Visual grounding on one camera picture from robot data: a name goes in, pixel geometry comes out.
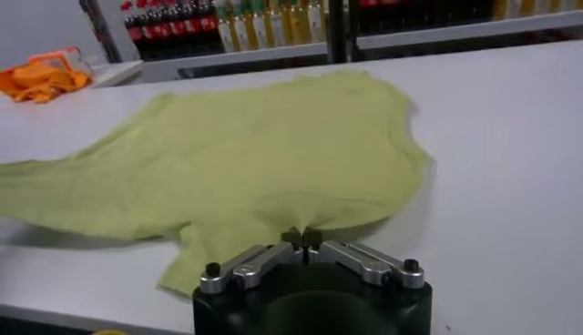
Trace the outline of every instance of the t-shirt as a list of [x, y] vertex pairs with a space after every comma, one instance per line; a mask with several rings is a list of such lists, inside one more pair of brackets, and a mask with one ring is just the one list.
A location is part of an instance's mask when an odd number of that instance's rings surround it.
[[207, 262], [292, 227], [355, 227], [402, 208], [428, 163], [408, 135], [409, 109], [360, 72], [158, 96], [76, 154], [0, 166], [0, 214], [89, 236], [178, 239], [159, 284], [190, 294]]

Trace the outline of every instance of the table surface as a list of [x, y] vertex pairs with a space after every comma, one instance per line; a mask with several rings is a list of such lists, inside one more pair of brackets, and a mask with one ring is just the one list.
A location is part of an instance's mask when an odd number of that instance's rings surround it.
[[144, 61], [142, 60], [93, 66], [93, 83], [91, 87], [115, 86], [140, 72], [143, 67]]
[[[84, 90], [0, 106], [0, 162], [63, 157], [163, 92], [225, 90], [366, 70], [414, 101], [435, 159], [424, 189], [363, 242], [417, 258], [435, 289], [433, 334], [583, 329], [583, 42]], [[193, 330], [191, 306], [156, 290], [170, 241], [124, 244], [0, 218], [0, 315], [58, 324]]]

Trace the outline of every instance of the shelf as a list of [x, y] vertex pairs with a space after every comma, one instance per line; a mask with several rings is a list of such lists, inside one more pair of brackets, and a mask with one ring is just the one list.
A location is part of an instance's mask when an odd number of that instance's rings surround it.
[[583, 25], [583, 10], [491, 21], [472, 25], [416, 30], [378, 36], [358, 37], [361, 50], [390, 46], [419, 45], [472, 37], [498, 36]]
[[146, 62], [144, 75], [147, 81], [155, 78], [156, 81], [176, 79], [178, 70], [182, 68], [201, 68], [209, 66], [223, 66], [232, 64], [252, 63], [276, 59], [295, 58], [302, 56], [327, 55], [328, 49], [325, 43], [314, 43], [301, 46], [280, 46], [262, 50], [243, 51], [228, 54], [216, 54], [208, 56], [194, 56]]

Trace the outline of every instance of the beverage bottle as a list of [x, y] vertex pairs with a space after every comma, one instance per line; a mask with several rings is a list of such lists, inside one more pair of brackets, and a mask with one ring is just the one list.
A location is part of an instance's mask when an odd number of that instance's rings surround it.
[[427, 6], [425, 2], [426, 0], [403, 1], [403, 29], [416, 30], [427, 26]]
[[295, 45], [310, 43], [310, 21], [307, 8], [300, 0], [292, 0], [290, 10], [291, 38]]
[[156, 40], [156, 54], [158, 57], [167, 58], [172, 54], [170, 41], [170, 26], [166, 22], [164, 10], [159, 0], [149, 1], [150, 22], [154, 29]]
[[320, 10], [320, 22], [322, 22], [322, 36], [325, 40], [328, 33], [328, 22], [326, 20], [326, 14], [324, 12], [324, 1], [328, 0], [316, 0], [316, 4], [318, 5], [318, 9]]
[[267, 49], [273, 45], [273, 35], [268, 34], [267, 28], [265, 27], [265, 15], [263, 13], [263, 2], [262, 0], [252, 0], [252, 22], [253, 30], [255, 31], [255, 36], [257, 38], [257, 46], [259, 49]]
[[194, 1], [185, 0], [182, 4], [182, 22], [186, 27], [186, 42], [189, 52], [192, 54], [201, 52], [202, 27]]
[[199, 0], [199, 17], [205, 45], [210, 52], [222, 52], [223, 47], [220, 40], [219, 20], [216, 9], [210, 0]]
[[448, 0], [447, 5], [449, 9], [448, 23], [450, 25], [463, 25], [471, 22], [473, 14], [472, 1]]
[[310, 37], [312, 38], [312, 43], [323, 42], [326, 36], [324, 35], [321, 17], [320, 4], [318, 0], [310, 0], [308, 4], [307, 13], [308, 21], [310, 23]]
[[233, 26], [239, 41], [240, 51], [251, 50], [251, 41], [245, 24], [240, 0], [232, 0], [233, 5]]
[[142, 50], [140, 50], [140, 54], [144, 60], [149, 60], [154, 57], [156, 39], [154, 38], [154, 27], [150, 23], [148, 0], [138, 0], [136, 5], [138, 7], [138, 25], [144, 36], [142, 41], [143, 53]]
[[284, 26], [283, 12], [280, 0], [271, 0], [268, 11], [267, 29], [271, 31], [273, 46], [287, 46], [291, 44], [289, 29]]
[[406, 0], [380, 0], [379, 20], [383, 34], [394, 33], [401, 29], [401, 3]]
[[292, 33], [292, 3], [291, 0], [280, 1], [281, 23], [283, 25], [283, 35], [285, 36], [285, 44], [293, 46]]
[[489, 21], [494, 14], [492, 0], [474, 0], [474, 22]]
[[144, 34], [139, 27], [138, 19], [133, 11], [133, 5], [131, 1], [126, 1], [125, 3], [122, 3], [119, 8], [122, 13], [124, 13], [124, 25], [128, 30], [129, 38], [131, 38], [132, 42], [134, 42], [136, 48], [139, 50], [141, 48]]
[[172, 45], [176, 56], [181, 56], [188, 53], [186, 48], [186, 26], [182, 21], [182, 6], [176, 0], [167, 0], [167, 22], [170, 26], [170, 33], [172, 36]]
[[245, 27], [247, 28], [247, 36], [249, 37], [251, 50], [256, 50], [259, 48], [259, 42], [257, 41], [255, 27], [253, 27], [253, 12], [251, 9], [251, 1], [252, 0], [242, 0], [241, 11], [243, 13], [243, 19], [245, 20]]
[[448, 11], [446, 2], [448, 0], [427, 0], [427, 26], [440, 27], [447, 25]]
[[237, 41], [237, 36], [227, 17], [227, 1], [216, 0], [215, 6], [217, 7], [217, 18], [219, 19], [218, 30], [225, 52], [231, 53], [239, 51], [239, 41]]

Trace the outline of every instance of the orange cloth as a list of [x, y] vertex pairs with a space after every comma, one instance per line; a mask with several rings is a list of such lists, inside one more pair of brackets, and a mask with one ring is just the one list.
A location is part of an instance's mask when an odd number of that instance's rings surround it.
[[15, 102], [34, 99], [48, 102], [66, 92], [87, 86], [91, 77], [81, 71], [65, 71], [45, 63], [17, 66], [0, 73], [0, 90]]

